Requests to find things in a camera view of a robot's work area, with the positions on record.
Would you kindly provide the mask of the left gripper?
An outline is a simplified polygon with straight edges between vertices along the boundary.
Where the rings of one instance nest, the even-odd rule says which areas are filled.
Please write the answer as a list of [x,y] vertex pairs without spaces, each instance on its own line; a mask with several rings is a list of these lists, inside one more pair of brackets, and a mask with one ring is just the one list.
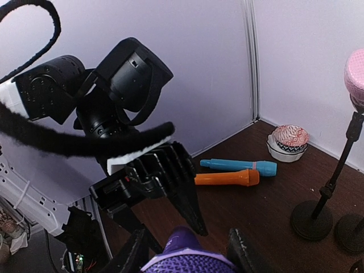
[[191,164],[179,160],[159,160],[160,170],[147,172],[127,167],[89,188],[97,205],[110,213],[132,207],[144,199],[166,197],[195,233],[208,235],[195,187]]

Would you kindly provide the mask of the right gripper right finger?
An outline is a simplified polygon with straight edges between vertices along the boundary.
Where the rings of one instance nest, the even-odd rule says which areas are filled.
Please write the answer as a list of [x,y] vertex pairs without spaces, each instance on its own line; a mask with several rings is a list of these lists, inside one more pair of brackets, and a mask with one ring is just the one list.
[[231,228],[229,231],[227,259],[235,265],[237,272],[273,272],[263,255],[238,228]]

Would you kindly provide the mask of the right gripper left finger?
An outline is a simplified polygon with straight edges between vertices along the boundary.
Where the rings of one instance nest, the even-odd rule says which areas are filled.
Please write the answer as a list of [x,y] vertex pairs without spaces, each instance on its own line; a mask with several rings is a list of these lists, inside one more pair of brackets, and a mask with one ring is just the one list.
[[148,262],[148,240],[145,229],[135,230],[119,253],[102,269],[102,273],[137,273]]

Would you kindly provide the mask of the purple microphone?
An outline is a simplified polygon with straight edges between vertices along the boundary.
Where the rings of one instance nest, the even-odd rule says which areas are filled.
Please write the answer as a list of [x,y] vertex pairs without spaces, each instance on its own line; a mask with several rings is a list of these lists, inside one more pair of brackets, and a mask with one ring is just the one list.
[[237,272],[237,267],[220,253],[205,250],[194,232],[174,228],[161,254],[155,255],[141,272]]

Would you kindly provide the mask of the orange microphone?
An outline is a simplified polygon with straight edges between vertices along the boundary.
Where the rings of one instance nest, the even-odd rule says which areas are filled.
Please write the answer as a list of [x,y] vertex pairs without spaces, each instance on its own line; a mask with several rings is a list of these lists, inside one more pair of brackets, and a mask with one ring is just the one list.
[[240,185],[251,187],[260,182],[259,171],[245,169],[236,172],[200,173],[196,175],[196,185]]

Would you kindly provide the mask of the blue microphone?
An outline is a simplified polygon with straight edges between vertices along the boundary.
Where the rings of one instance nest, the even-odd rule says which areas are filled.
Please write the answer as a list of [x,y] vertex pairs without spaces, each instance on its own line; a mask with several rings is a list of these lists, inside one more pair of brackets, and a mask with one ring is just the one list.
[[248,162],[226,159],[202,159],[200,166],[220,171],[242,171],[245,169],[257,170],[263,177],[274,177],[277,174],[278,165],[270,161]]

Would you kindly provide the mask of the pink microphone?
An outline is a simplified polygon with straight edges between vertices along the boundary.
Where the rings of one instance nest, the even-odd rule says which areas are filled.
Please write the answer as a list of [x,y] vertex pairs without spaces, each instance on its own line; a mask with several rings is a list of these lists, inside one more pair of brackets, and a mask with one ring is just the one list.
[[363,48],[354,51],[347,59],[344,83],[353,106],[363,113]]

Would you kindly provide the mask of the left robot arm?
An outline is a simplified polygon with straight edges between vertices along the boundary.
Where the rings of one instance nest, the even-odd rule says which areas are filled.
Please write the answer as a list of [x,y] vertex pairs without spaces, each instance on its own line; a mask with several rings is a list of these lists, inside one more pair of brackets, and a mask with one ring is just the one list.
[[201,215],[191,156],[167,122],[140,132],[172,71],[136,38],[119,42],[93,68],[64,55],[35,68],[25,64],[1,81],[1,132],[63,156],[93,157],[108,173],[90,187],[98,206],[124,229],[144,225],[132,207],[166,197],[197,234]]

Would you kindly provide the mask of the pink mic stand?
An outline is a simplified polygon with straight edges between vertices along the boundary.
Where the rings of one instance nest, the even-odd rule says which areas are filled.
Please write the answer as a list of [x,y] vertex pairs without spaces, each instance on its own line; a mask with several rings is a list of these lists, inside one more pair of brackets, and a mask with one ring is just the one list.
[[342,172],[353,144],[359,139],[363,128],[363,111],[355,111],[346,132],[346,144],[332,177],[320,188],[318,201],[308,200],[298,204],[291,213],[290,223],[293,231],[303,239],[320,241],[333,227],[333,215],[327,201],[333,196],[337,180]]

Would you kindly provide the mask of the black mic stand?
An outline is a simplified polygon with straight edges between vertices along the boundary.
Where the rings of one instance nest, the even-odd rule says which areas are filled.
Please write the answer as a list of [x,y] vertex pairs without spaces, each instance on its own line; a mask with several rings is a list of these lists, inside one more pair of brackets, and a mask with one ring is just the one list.
[[350,254],[363,253],[363,216],[346,214],[336,223],[334,235],[338,247]]

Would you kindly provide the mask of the glitter mic stand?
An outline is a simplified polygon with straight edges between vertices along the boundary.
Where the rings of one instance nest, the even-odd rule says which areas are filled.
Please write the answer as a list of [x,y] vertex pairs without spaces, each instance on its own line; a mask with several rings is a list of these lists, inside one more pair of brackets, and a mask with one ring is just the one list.
[[350,268],[349,273],[364,273],[363,260],[356,261]]

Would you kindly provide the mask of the left aluminium post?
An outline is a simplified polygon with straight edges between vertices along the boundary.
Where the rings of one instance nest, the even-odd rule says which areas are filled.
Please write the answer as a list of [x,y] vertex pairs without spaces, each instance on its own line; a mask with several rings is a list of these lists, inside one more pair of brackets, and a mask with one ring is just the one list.
[[253,121],[255,122],[260,119],[260,71],[254,1],[242,1],[242,11],[245,21],[247,55],[251,80],[252,115]]

